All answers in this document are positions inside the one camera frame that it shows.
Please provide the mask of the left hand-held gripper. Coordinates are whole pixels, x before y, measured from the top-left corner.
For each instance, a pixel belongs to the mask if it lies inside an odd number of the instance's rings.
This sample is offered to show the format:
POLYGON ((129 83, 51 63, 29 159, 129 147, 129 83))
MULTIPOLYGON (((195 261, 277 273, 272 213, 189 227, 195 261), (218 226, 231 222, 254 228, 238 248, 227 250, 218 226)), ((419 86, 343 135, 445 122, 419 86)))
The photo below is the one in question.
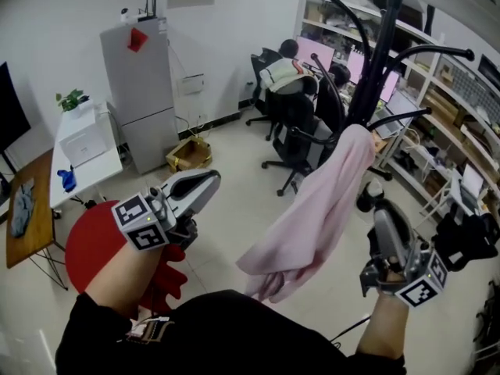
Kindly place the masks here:
POLYGON ((111 213, 118 230, 136 250, 176 245, 184 251, 198 237, 190 213, 200 213, 219 186, 217 170, 180 171, 162 184, 162 190, 151 187, 139 192, 116 203, 111 213))

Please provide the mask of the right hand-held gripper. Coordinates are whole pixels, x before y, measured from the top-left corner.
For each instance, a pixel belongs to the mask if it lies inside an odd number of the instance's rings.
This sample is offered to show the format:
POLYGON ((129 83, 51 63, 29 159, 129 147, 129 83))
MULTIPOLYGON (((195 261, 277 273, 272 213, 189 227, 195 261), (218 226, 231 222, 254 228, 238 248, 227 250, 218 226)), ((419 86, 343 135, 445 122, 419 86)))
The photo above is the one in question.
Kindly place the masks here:
MULTIPOLYGON (((393 202, 387 202, 384 209, 376 207, 373 214, 373 227, 368 233, 370 257, 386 257, 390 263, 412 263, 416 257, 416 235, 409 218, 393 202)), ((384 280, 388 268, 380 260, 371 260, 359 276, 363 296, 376 288, 410 308, 417 308, 443 292, 448 271, 436 252, 424 254, 415 268, 409 268, 403 280, 388 281, 384 280)))

